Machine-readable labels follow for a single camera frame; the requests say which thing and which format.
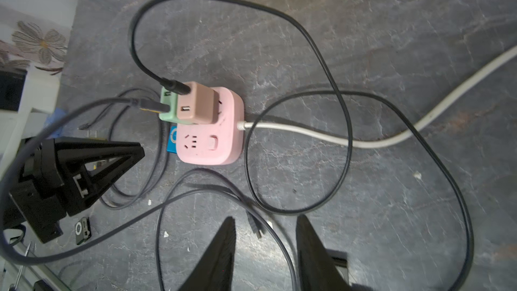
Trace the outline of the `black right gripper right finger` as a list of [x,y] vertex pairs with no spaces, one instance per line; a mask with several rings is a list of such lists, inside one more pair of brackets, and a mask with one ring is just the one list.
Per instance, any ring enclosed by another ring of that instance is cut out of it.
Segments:
[[297,217],[296,243],[301,290],[351,290],[348,269],[335,266],[305,215]]

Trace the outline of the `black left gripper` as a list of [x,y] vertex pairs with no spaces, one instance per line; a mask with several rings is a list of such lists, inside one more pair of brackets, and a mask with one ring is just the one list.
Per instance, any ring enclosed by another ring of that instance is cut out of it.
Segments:
[[60,237],[61,219],[91,207],[144,156],[143,147],[135,142],[75,137],[44,140],[24,161],[10,189],[8,229],[21,228],[25,222],[44,244]]

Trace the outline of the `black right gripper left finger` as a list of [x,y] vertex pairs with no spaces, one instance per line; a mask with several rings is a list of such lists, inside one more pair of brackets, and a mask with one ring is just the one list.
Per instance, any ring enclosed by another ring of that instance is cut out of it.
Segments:
[[235,219],[229,216],[179,290],[231,290],[235,249]]

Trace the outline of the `green usb charger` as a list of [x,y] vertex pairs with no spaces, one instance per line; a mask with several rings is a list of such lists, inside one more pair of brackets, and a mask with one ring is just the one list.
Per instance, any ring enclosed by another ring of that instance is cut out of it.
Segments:
[[177,94],[161,87],[160,102],[167,107],[166,111],[159,115],[162,121],[183,125],[194,124],[195,91],[191,83],[187,83],[186,86],[186,94]]

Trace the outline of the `beige usb charger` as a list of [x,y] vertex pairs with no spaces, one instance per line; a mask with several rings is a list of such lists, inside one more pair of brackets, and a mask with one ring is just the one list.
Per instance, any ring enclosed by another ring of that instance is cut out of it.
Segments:
[[197,82],[187,82],[190,93],[178,95],[176,116],[183,125],[207,125],[218,120],[219,94]]

